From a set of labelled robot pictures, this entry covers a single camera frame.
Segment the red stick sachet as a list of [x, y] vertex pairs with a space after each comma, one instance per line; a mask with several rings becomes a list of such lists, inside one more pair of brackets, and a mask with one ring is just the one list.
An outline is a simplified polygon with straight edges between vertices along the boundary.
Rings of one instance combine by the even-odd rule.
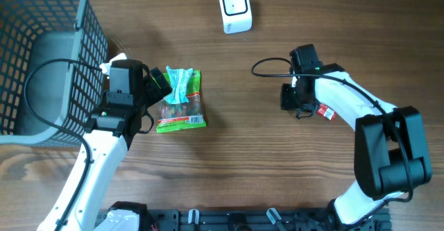
[[316, 114], [319, 114], [322, 117], [325, 117], [329, 121], [336, 118], [336, 112], [332, 108], [328, 107], [326, 104], [323, 104], [323, 103], [320, 103], [318, 105], [318, 109], [316, 111]]

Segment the teal snack packet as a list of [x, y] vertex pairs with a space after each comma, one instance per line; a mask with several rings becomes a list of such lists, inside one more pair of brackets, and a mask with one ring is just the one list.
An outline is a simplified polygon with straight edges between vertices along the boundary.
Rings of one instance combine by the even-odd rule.
[[189, 69], [172, 69], [166, 67], [171, 86], [171, 93], [164, 97], [168, 104], [188, 103], [187, 85], [194, 72], [193, 68]]

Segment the green candy bag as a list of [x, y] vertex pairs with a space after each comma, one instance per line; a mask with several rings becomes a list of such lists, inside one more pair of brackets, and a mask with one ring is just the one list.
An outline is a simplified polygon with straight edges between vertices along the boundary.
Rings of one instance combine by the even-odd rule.
[[203, 116], [203, 107], [200, 103], [200, 81], [200, 70], [194, 70], [187, 84], [187, 102], [168, 104], [164, 99], [160, 101], [157, 133], [202, 128], [207, 125]]

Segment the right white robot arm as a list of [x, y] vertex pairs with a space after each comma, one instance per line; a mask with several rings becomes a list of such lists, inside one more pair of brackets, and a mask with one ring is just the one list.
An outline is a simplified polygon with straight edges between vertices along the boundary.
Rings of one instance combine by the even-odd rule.
[[355, 132], [354, 173], [348, 190], [332, 200], [325, 225], [349, 230], [389, 202], [411, 200], [416, 187], [432, 178], [422, 116], [412, 106], [398, 108], [373, 96], [337, 64], [324, 65], [312, 44], [289, 54], [291, 83], [281, 92], [281, 108], [311, 117], [323, 105]]

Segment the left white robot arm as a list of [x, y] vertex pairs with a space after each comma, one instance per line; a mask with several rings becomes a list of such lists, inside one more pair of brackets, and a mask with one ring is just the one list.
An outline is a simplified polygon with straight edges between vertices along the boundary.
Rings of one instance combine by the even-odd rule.
[[88, 116], [78, 158], [39, 230], [93, 230], [110, 181], [133, 138], [142, 131], [148, 108], [171, 93], [157, 68], [138, 60], [103, 63], [109, 90]]

